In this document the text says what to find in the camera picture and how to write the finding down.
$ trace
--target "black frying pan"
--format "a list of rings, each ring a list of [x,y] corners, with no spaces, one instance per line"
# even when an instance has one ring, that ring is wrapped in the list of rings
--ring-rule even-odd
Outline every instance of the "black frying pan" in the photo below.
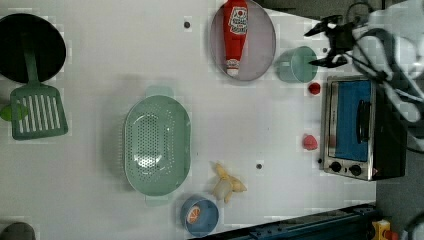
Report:
[[[16,82],[28,82],[21,33],[29,33],[32,38],[39,81],[54,77],[65,63],[65,42],[51,23],[24,13],[0,19],[0,74]]]

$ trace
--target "toaster oven knob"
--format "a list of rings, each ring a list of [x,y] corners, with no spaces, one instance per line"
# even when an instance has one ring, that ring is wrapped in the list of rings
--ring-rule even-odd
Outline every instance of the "toaster oven knob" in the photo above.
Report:
[[[333,162],[330,165],[331,170],[333,170],[334,172],[340,172],[340,170],[342,169],[342,165],[338,162]]]
[[[361,167],[358,165],[353,165],[349,168],[349,171],[353,174],[353,176],[359,176],[362,173]]]

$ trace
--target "plate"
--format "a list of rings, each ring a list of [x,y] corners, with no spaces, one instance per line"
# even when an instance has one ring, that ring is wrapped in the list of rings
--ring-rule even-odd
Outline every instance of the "plate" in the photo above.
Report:
[[[272,65],[276,36],[269,15],[257,3],[246,0],[248,8],[247,38],[240,61],[239,75],[235,79],[251,81],[261,77]],[[212,21],[209,42],[217,67],[226,75],[225,43],[223,32],[224,5]]]
[[[21,34],[30,34],[40,82],[54,77],[62,69],[66,47],[59,31],[48,21],[31,14],[11,14],[0,19],[0,74],[28,82]]]

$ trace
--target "blue bowl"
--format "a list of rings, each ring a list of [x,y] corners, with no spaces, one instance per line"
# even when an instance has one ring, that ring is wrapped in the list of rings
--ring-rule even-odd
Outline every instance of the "blue bowl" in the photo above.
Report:
[[[199,218],[196,222],[190,224],[187,222],[187,216],[193,206],[200,208]],[[190,197],[182,206],[180,214],[181,223],[184,228],[194,237],[204,237],[211,233],[218,224],[219,211],[215,203],[200,197]]]

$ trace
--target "teal spatula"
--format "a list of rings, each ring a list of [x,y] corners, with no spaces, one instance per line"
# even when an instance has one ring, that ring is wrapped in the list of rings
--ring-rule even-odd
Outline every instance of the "teal spatula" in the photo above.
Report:
[[[59,91],[41,84],[29,34],[21,34],[28,73],[28,84],[10,94],[12,107],[12,136],[16,140],[28,140],[64,135],[68,132],[65,111]],[[28,115],[19,116],[20,106],[28,109]]]

